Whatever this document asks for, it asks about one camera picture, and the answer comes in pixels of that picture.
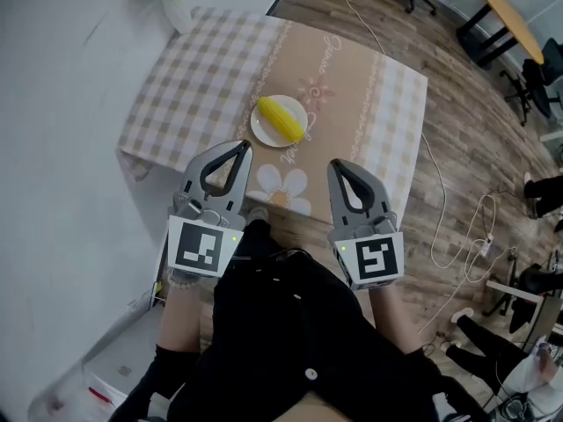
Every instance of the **plaid pattern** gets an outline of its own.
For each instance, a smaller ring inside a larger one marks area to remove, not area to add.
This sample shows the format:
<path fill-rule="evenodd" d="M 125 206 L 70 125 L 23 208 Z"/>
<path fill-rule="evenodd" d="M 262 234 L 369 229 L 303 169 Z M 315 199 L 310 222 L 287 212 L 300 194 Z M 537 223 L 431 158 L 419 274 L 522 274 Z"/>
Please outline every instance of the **plaid pattern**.
<path fill-rule="evenodd" d="M 428 79 L 387 56 L 375 64 L 379 79 L 355 161 L 383 180 L 399 226 L 413 181 Z"/>
<path fill-rule="evenodd" d="M 150 163 L 184 171 L 194 156 L 234 137 L 285 24 L 239 11 L 196 8 L 192 16 L 194 29 L 172 38 L 121 133 L 121 161 L 136 179 Z"/>

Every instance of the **black sleeve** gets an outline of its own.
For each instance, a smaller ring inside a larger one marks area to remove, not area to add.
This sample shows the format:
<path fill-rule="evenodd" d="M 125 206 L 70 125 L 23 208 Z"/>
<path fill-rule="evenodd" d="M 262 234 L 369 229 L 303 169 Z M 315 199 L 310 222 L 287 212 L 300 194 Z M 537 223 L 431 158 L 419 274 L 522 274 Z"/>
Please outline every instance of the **black sleeve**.
<path fill-rule="evenodd" d="M 455 379 L 444 376 L 438 366 L 424 355 L 422 349 L 409 353 L 407 360 L 425 378 L 425 386 L 432 395 L 443 392 L 448 404 L 458 414 L 471 416 L 473 422 L 486 422 L 489 417 L 477 401 Z"/>
<path fill-rule="evenodd" d="M 152 395 L 156 392 L 171 398 L 184 384 L 199 357 L 199 353 L 173 352 L 157 346 L 155 359 L 147 373 L 113 412 L 109 422 L 134 422 L 146 418 Z"/>

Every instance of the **white button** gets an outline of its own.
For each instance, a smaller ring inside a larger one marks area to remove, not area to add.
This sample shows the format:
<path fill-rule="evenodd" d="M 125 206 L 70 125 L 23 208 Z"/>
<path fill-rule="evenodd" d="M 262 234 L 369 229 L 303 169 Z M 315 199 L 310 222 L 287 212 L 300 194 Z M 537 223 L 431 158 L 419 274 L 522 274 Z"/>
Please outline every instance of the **white button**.
<path fill-rule="evenodd" d="M 309 378 L 309 380 L 311 380 L 311 381 L 317 380 L 317 378 L 318 378 L 317 371 L 315 369 L 311 369 L 311 368 L 305 370 L 305 376 L 307 378 Z"/>

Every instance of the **white flower print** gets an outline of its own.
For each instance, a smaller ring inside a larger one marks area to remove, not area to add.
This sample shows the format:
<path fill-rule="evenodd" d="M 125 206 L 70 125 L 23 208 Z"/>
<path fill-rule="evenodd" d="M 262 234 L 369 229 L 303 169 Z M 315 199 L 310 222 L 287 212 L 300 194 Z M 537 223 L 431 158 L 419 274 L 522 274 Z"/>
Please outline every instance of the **white flower print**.
<path fill-rule="evenodd" d="M 250 191 L 249 197 L 272 203 L 277 207 L 285 207 L 301 215 L 311 214 L 311 203 L 307 199 L 297 197 L 307 187 L 307 175 L 301 169 L 293 169 L 282 180 L 280 171 L 272 164 L 261 165 L 256 172 L 256 179 L 262 191 Z"/>

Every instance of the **red object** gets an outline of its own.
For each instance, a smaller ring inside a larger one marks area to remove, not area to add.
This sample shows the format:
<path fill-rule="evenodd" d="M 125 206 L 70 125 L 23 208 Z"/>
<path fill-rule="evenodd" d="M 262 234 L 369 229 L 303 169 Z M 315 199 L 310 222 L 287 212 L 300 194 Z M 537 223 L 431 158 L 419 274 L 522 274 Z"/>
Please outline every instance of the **red object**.
<path fill-rule="evenodd" d="M 106 396 L 100 394 L 99 392 L 97 392 L 94 388 L 89 387 L 88 390 L 97 398 L 99 398 L 100 400 L 103 400 L 104 402 L 106 402 L 107 404 L 112 404 L 112 401 L 107 398 Z"/>

